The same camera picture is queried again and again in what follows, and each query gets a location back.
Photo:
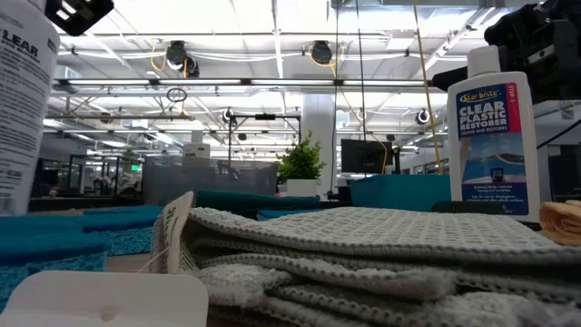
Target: plant pot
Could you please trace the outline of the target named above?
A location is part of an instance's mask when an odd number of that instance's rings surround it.
[[[287,180],[288,196],[316,196],[318,180]]]

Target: blue label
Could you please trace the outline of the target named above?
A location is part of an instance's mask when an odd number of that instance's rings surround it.
[[[527,176],[517,86],[497,84],[456,98],[462,200],[498,203],[527,215]]]

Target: bottle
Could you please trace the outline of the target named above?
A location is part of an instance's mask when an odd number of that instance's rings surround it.
[[[60,45],[44,0],[0,7],[0,216],[28,209]]]
[[[468,53],[468,79],[448,89],[452,200],[498,203],[538,222],[537,141],[527,75],[500,72],[495,45]]]

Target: pillar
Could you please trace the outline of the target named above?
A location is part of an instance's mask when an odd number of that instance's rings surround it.
[[[337,155],[335,154],[335,134],[333,133],[333,115],[335,114],[335,96],[333,94],[305,94],[302,100],[301,133],[303,139],[309,131],[312,141],[320,142],[320,160],[327,165],[320,172],[320,183],[317,194],[326,200],[328,190],[335,192],[331,181],[336,184]]]

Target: gray bin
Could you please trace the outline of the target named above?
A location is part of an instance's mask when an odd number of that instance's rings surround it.
[[[188,191],[201,189],[274,195],[276,163],[256,161],[146,157],[143,165],[145,204],[166,205]]]

